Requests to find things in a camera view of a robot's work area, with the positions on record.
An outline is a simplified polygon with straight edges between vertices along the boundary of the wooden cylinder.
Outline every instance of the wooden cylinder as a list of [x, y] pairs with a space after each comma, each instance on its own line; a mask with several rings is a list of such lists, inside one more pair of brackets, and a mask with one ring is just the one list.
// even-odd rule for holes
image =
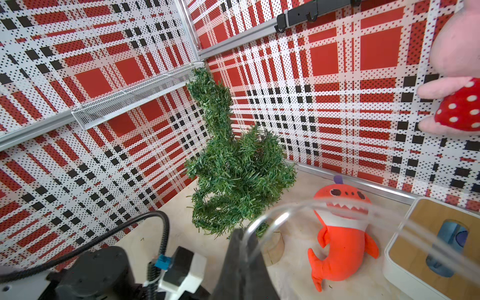
[[265, 266], [271, 266], [280, 261], [283, 255], [285, 244], [283, 242], [282, 233], [275, 231], [272, 237], [263, 245], [262, 256], [264, 257]]

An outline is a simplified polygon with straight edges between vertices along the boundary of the orange plush shark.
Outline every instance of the orange plush shark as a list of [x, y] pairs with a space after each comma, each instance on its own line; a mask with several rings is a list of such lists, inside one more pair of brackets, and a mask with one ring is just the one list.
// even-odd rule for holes
[[[335, 184], [320, 189], [315, 194], [315, 199], [325, 199], [327, 208], [337, 207], [351, 211], [368, 214], [368, 210], [351, 205], [340, 206], [335, 202], [336, 197], [350, 201], [371, 203], [370, 200], [358, 189], [343, 184], [341, 176], [335, 176]], [[330, 244], [327, 258], [320, 260], [312, 249], [308, 249], [308, 259], [312, 266], [312, 279], [317, 291], [322, 291], [322, 280], [342, 281], [352, 276], [362, 264], [363, 253], [367, 252], [373, 258], [378, 258], [379, 250], [375, 241], [365, 232], [368, 222], [354, 218], [333, 214], [328, 210], [316, 212], [317, 218], [322, 223], [322, 230], [318, 233], [318, 242], [322, 248]]]

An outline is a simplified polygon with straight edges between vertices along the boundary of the clear plastic tube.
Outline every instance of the clear plastic tube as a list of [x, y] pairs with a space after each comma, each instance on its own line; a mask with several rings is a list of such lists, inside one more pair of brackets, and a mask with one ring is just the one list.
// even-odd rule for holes
[[[348, 200], [346, 198], [336, 197], [335, 203], [339, 203], [340, 206], [355, 206], [357, 208], [364, 208], [368, 210], [368, 214], [352, 211], [350, 209], [342, 209], [334, 206], [327, 207], [327, 202], [331, 199], [315, 199], [311, 201], [301, 202], [299, 204], [284, 204], [274, 207], [267, 211], [264, 215], [258, 217], [251, 222], [240, 244], [240, 259], [242, 259], [243, 266], [250, 264], [254, 257], [260, 254], [261, 247], [271, 238], [273, 232], [284, 224], [289, 218], [302, 210], [316, 210], [316, 211], [329, 211], [331, 213], [346, 216], [357, 220], [365, 220], [372, 226], [377, 226], [383, 230], [396, 233], [399, 236], [408, 240], [411, 244], [417, 246], [425, 253], [429, 253], [439, 262], [446, 267], [458, 273], [459, 275], [467, 278], [468, 280], [480, 286], [480, 266], [473, 261], [469, 260], [462, 254], [455, 251], [451, 246], [445, 243], [443, 240], [437, 238], [420, 225], [408, 220], [404, 215], [401, 215], [395, 211], [373, 205], [368, 203], [359, 203], [358, 201]], [[272, 219], [273, 222], [270, 227], [259, 240], [257, 247], [248, 253], [247, 243], [256, 229], [267, 219]]]

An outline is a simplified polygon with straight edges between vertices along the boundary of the artificial christmas tree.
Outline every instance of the artificial christmas tree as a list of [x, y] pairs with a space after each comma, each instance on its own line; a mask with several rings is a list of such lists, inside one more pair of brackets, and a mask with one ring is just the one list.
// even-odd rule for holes
[[285, 165], [283, 148], [271, 132], [255, 126], [235, 138], [230, 91], [217, 85], [206, 69], [196, 70], [187, 87], [204, 111], [211, 137], [200, 156], [186, 163], [187, 174], [198, 177], [192, 222], [209, 234], [230, 233], [276, 203], [295, 182], [296, 171]]

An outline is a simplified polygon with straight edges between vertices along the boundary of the black hook rail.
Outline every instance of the black hook rail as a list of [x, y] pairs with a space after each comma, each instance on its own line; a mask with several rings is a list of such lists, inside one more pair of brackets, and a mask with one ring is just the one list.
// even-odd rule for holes
[[335, 11], [341, 7], [351, 5], [360, 6], [361, 0], [312, 0], [291, 9], [287, 14], [279, 14], [276, 17], [275, 30], [284, 33], [288, 27], [295, 26], [305, 21], [315, 22], [318, 16]]

